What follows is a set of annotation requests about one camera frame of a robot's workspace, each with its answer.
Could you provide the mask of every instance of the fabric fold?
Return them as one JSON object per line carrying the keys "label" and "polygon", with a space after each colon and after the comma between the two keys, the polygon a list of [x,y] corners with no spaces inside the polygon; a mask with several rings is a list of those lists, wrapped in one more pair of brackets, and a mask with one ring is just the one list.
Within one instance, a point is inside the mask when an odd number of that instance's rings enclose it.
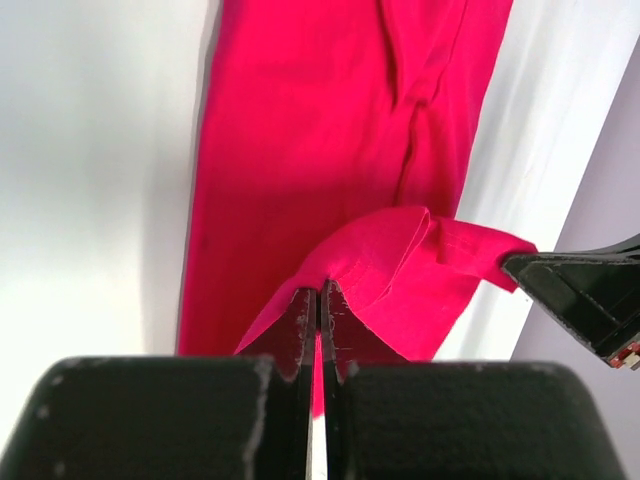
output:
{"label": "fabric fold", "polygon": [[511,0],[226,2],[201,131],[178,353],[229,355],[299,287],[430,360],[532,251],[454,220]]}

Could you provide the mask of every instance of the pink fabric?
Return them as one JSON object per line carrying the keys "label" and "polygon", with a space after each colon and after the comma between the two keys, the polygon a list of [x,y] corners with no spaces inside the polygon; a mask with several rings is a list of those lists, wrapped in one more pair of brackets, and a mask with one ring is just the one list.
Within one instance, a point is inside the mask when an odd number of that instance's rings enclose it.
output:
{"label": "pink fabric", "polygon": [[453,220],[511,0],[227,0],[201,132],[179,353],[239,352],[338,280],[429,360],[533,245]]}

